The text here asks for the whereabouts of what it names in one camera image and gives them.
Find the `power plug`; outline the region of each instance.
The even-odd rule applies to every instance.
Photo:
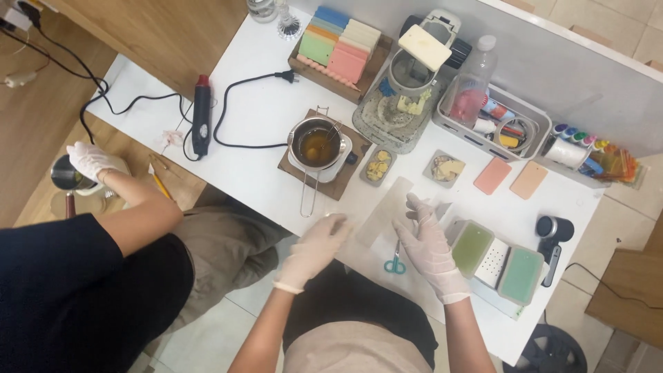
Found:
[[[5,84],[7,87],[16,88],[23,87],[27,82],[32,82],[37,77],[37,73],[34,71],[30,72],[17,72],[14,74],[7,75],[5,77]]]

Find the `white table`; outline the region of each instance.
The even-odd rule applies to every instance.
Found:
[[[305,24],[311,18],[297,9],[293,11]],[[247,17],[210,76],[214,95],[221,103],[213,109],[212,124],[221,115],[223,92],[228,85],[246,78],[288,70],[287,59],[294,45],[295,42],[286,42],[277,36],[274,23],[262,25]],[[113,84],[109,97],[117,108],[123,108],[138,95],[157,96],[172,92],[122,57],[119,57],[107,76]],[[151,149],[161,151],[158,138],[163,130],[179,129],[186,132],[190,127],[182,121],[176,103],[176,98],[158,102],[143,101],[129,113],[114,116],[109,114],[105,103],[100,100],[88,110]],[[301,82],[293,85],[280,78],[243,84],[230,91],[227,113],[218,135],[226,143],[282,143],[306,112],[318,105],[329,106],[330,117],[351,126],[351,116],[357,106],[307,79],[302,78]],[[467,164],[452,189],[444,189],[422,175],[437,149]],[[536,249],[538,245],[534,224],[539,214],[569,218],[575,224],[576,233],[572,240],[563,244],[558,265],[560,269],[568,264],[603,195],[603,190],[587,188],[550,172],[534,196],[530,200],[523,200],[509,190],[525,166],[525,162],[517,162],[510,163],[513,170],[507,179],[492,196],[487,196],[476,189],[472,182],[492,157],[429,123],[413,152],[398,157],[380,188],[364,183],[355,173],[340,201],[319,194],[314,215],[303,218],[299,213],[302,182],[277,169],[285,151],[284,147],[235,149],[212,142],[209,155],[198,162],[186,160],[181,147],[167,147],[163,155],[299,236],[328,212],[346,213],[350,219],[361,224],[397,177],[412,181],[412,192],[420,197],[438,197],[444,202],[454,202],[455,211],[462,217],[471,218],[499,233],[500,237],[527,248]],[[312,189],[307,188],[307,194],[311,197]],[[393,247],[385,250],[392,252]],[[365,266],[365,263],[353,263],[352,258],[345,261],[350,267]],[[375,274],[383,271],[382,264],[375,264]],[[510,319],[473,295],[473,308],[490,353],[509,364],[516,363],[562,277],[560,269],[553,285],[549,288],[541,287],[536,292],[532,304],[526,307],[518,321]],[[371,273],[360,272],[374,278]]]

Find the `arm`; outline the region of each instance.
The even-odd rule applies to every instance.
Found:
[[[469,300],[472,290],[453,261],[435,210],[412,193],[406,205],[412,210],[407,217],[419,223],[418,237],[397,220],[394,229],[412,264],[444,304],[451,371],[495,373]]]
[[[273,373],[294,294],[274,288],[228,373]]]
[[[342,214],[320,219],[290,247],[290,256],[274,278],[274,289],[228,373],[274,373],[294,296],[333,259],[352,231]]]
[[[444,305],[451,372],[495,372],[469,298]]]
[[[67,147],[71,164],[86,177],[124,198],[130,208],[95,216],[127,257],[170,232],[182,221],[177,204],[148,184],[118,171],[98,147],[77,142]]]

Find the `small gray tray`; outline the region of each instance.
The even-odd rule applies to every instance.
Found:
[[[456,176],[456,178],[454,180],[451,180],[451,181],[440,181],[438,179],[435,179],[435,176],[433,176],[433,162],[435,161],[435,158],[437,158],[441,155],[444,156],[444,157],[449,157],[453,161],[461,161],[460,159],[458,159],[456,157],[452,157],[451,155],[448,155],[447,153],[444,153],[441,150],[437,150],[435,152],[435,154],[433,154],[433,157],[430,159],[430,162],[428,162],[428,165],[426,165],[426,169],[424,170],[423,174],[424,174],[425,177],[428,177],[429,179],[433,180],[438,185],[440,185],[442,187],[445,187],[445,188],[451,188],[451,187],[453,187],[455,182],[458,181],[458,178],[460,178],[460,175],[462,175],[463,173],[458,174],[458,176]]]
[[[372,181],[371,179],[366,177],[366,170],[368,170],[370,162],[380,162],[377,159],[377,152],[379,152],[380,150],[384,150],[387,153],[389,153],[389,157],[391,157],[391,159],[389,159],[388,161],[384,161],[387,164],[387,166],[389,166],[389,167],[387,168],[385,173],[382,175],[382,178],[380,180]],[[373,185],[376,188],[379,187],[380,185],[382,185],[382,182],[385,180],[385,177],[387,177],[387,174],[389,173],[389,171],[391,171],[391,168],[392,168],[391,165],[396,161],[396,158],[398,158],[398,155],[396,154],[396,152],[394,152],[392,150],[389,150],[387,148],[381,147],[381,146],[376,147],[375,150],[371,153],[371,156],[369,157],[369,160],[366,162],[364,167],[361,169],[361,172],[359,173],[359,178],[361,180],[364,180],[366,183],[369,183],[370,185]]]

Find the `white latex glove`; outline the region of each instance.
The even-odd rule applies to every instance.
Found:
[[[290,247],[290,256],[274,278],[274,287],[289,293],[304,291],[304,284],[332,262],[352,231],[345,214],[320,219]]]
[[[407,198],[406,206],[412,211],[408,211],[406,216],[419,222],[418,238],[398,220],[392,224],[410,261],[432,285],[442,304],[448,305],[469,297],[472,290],[453,261],[447,238],[435,217],[435,210],[413,193],[408,193]]]
[[[69,153],[69,162],[80,172],[83,176],[100,183],[97,179],[97,174],[103,169],[115,169],[111,159],[105,151],[101,150],[98,146],[82,143],[77,141],[74,146],[67,146],[67,153]]]

